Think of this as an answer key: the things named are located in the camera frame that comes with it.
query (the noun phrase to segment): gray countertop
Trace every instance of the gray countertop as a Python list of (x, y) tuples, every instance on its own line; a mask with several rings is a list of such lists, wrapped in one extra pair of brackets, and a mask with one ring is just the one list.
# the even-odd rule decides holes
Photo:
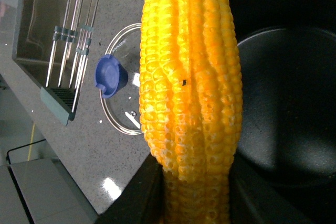
[(143, 0), (100, 0), (76, 117), (67, 126), (41, 102), (40, 88), (12, 60), (14, 25), (0, 30), (0, 74), (99, 214), (123, 191), (149, 153), (143, 135), (124, 135), (113, 128), (93, 84), (98, 59), (122, 28), (141, 21), (142, 6)]

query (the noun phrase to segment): cooking pot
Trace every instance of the cooking pot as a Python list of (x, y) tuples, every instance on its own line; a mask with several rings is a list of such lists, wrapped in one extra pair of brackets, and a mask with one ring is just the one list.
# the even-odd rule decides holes
[[(244, 96), (233, 223), (336, 223), (336, 0), (230, 7)], [(149, 156), (98, 223), (157, 221), (161, 168), (153, 163)]]

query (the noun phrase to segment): black pot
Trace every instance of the black pot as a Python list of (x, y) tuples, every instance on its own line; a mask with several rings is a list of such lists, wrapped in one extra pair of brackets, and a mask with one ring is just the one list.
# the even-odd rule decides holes
[[(314, 223), (336, 223), (336, 0), (230, 0), (230, 6), (243, 74), (238, 156)], [(234, 176), (244, 177), (236, 167)], [(274, 200), (250, 200), (276, 204), (256, 209), (263, 220), (281, 208)], [(280, 222), (238, 223), (301, 223), (293, 212), (284, 215)]]

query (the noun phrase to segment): floor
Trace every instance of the floor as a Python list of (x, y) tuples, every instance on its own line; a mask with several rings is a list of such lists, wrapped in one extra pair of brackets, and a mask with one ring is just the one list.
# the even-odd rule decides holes
[[(15, 97), (10, 87), (0, 76), (0, 166), (6, 164), (6, 153), (30, 143), (33, 121)], [(33, 142), (44, 139), (37, 127), (34, 130)], [(11, 151), (12, 163), (28, 161), (29, 147)], [(32, 145), (30, 160), (57, 157), (47, 141)]]
[[(30, 157), (29, 146), (11, 151), (12, 164), (6, 166), (8, 150), (30, 143), (33, 124), (0, 76), (0, 223), (29, 223), (13, 184), (16, 180), (34, 223), (92, 224), (97, 213), (47, 141), (32, 145)], [(43, 139), (35, 127), (33, 142)]]

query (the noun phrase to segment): metal rod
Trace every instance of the metal rod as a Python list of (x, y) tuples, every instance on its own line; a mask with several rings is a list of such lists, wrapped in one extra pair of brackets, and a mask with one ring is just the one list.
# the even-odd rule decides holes
[[(96, 13), (97, 13), (97, 9), (98, 9), (98, 1), (99, 0), (96, 1), (95, 7), (94, 7), (92, 20), (91, 20), (91, 27), (93, 27), (93, 24), (95, 22), (94, 19), (96, 17)], [(86, 45), (86, 41), (87, 41), (88, 38), (91, 38), (91, 34), (92, 34), (92, 32), (85, 30), (83, 45), (81, 47), (82, 50), (89, 49), (90, 46)], [(82, 88), (87, 64), (88, 64), (87, 55), (86, 54), (81, 55), (80, 56), (80, 62), (79, 62), (79, 69), (78, 69), (78, 73), (77, 73), (77, 80), (76, 80), (76, 84), (75, 84), (76, 91), (75, 91), (75, 98), (74, 98), (73, 105), (72, 105), (72, 112), (75, 111), (77, 103), (79, 101), (79, 92)]]
[(53, 66), (54, 66), (54, 60), (55, 60), (55, 53), (56, 53), (56, 44), (57, 41), (53, 41), (53, 47), (51, 49), (51, 54), (50, 54), (50, 60), (49, 60), (49, 66), (48, 66), (48, 75), (47, 75), (47, 81), (46, 81), (46, 87), (49, 86), (50, 82), (50, 77), (51, 77), (51, 72), (53, 71)]
[(76, 110), (76, 106), (77, 106), (77, 103), (78, 103), (78, 100), (79, 100), (79, 91), (81, 89), (81, 83), (82, 82), (82, 77), (83, 77), (83, 72), (84, 72), (84, 69), (85, 69), (85, 64), (87, 63), (87, 58), (86, 58), (86, 55), (81, 55), (81, 70), (79, 72), (79, 76), (78, 76), (78, 84), (77, 84), (77, 89), (76, 89), (76, 92), (75, 92), (75, 98), (73, 100), (73, 105), (72, 105), (72, 112), (74, 112)]
[(95, 18), (96, 18), (96, 14), (97, 14), (97, 9), (98, 9), (98, 2), (99, 0), (96, 1), (96, 5), (94, 7), (94, 11), (93, 11), (93, 16), (92, 16), (92, 21), (91, 21), (91, 27), (93, 27), (94, 23), (95, 23)]
[(69, 18), (69, 10), (70, 10), (70, 4), (71, 4), (71, 0), (67, 1), (67, 7), (65, 9), (65, 14), (64, 14), (64, 21), (63, 21), (63, 27), (65, 28), (65, 26), (67, 25), (67, 20)]
[[(66, 9), (65, 9), (64, 20), (63, 20), (63, 28), (65, 27), (65, 25), (67, 23), (67, 20), (69, 18), (70, 5), (71, 5), (71, 0), (67, 0), (67, 6), (66, 6)], [(57, 47), (57, 41), (54, 40), (53, 47), (52, 47), (51, 53), (50, 53), (50, 60), (49, 60), (49, 66), (48, 66), (48, 74), (47, 74), (46, 87), (49, 86), (50, 77), (51, 77), (51, 74), (52, 74), (52, 71), (53, 71), (53, 66), (54, 66), (54, 61), (55, 61), (55, 54), (56, 54), (56, 47)]]
[[(83, 44), (83, 30), (81, 29), (80, 30), (80, 33), (79, 33), (79, 40), (78, 40), (78, 43), (77, 43), (77, 48), (78, 49), (81, 49), (82, 47), (82, 44)], [(69, 88), (71, 88), (72, 84), (73, 84), (73, 78), (75, 76), (75, 72), (76, 72), (76, 69), (77, 69), (77, 64), (78, 64), (78, 57), (79, 56), (79, 52), (76, 51), (75, 53), (75, 58), (73, 59), (73, 64), (72, 64), (72, 69), (71, 69), (71, 76), (70, 76), (70, 82), (69, 82)]]
[[(71, 22), (71, 30), (75, 30), (78, 26), (78, 19), (79, 19), (80, 13), (81, 13), (82, 4), (83, 4), (83, 0), (76, 0), (74, 15), (73, 15), (73, 19), (72, 19), (72, 22)], [(71, 52), (71, 45), (72, 45), (72, 43), (70, 43), (68, 41), (65, 44), (65, 49), (64, 49), (64, 54), (63, 54), (62, 64), (61, 64), (61, 70), (60, 70), (60, 73), (59, 73), (59, 79), (58, 79), (58, 85), (57, 85), (57, 87), (59, 87), (59, 88), (61, 87), (62, 77), (63, 77), (63, 73), (64, 73), (64, 70), (65, 70), (66, 62), (67, 62), (67, 59), (69, 58), (69, 54)]]
[(77, 71), (77, 76), (76, 76), (75, 89), (77, 89), (78, 87), (80, 74), (82, 72), (82, 64), (83, 64), (83, 55), (81, 55), (79, 58), (79, 66), (78, 66), (78, 71)]
[[(86, 18), (86, 22), (85, 22), (85, 25), (88, 25), (88, 22), (89, 22), (89, 17), (90, 17), (90, 10), (91, 10), (91, 7), (92, 7), (92, 1), (93, 0), (90, 0), (90, 7), (89, 7), (89, 11), (88, 11), (88, 16)], [(87, 31), (85, 30), (84, 31), (84, 35), (83, 35), (83, 30), (81, 29), (80, 31), (80, 41), (78, 41), (78, 44), (77, 44), (77, 48), (78, 49), (81, 49), (81, 47), (83, 46), (82, 45), (82, 42), (83, 42), (83, 37), (86, 36), (86, 33)], [(69, 88), (71, 88), (72, 86), (72, 83), (73, 83), (73, 77), (75, 76), (75, 72), (76, 72), (76, 69), (77, 69), (77, 64), (78, 64), (78, 52), (75, 53), (75, 57), (73, 59), (73, 64), (72, 64), (72, 68), (71, 68), (71, 76), (70, 76), (70, 82), (69, 82)]]

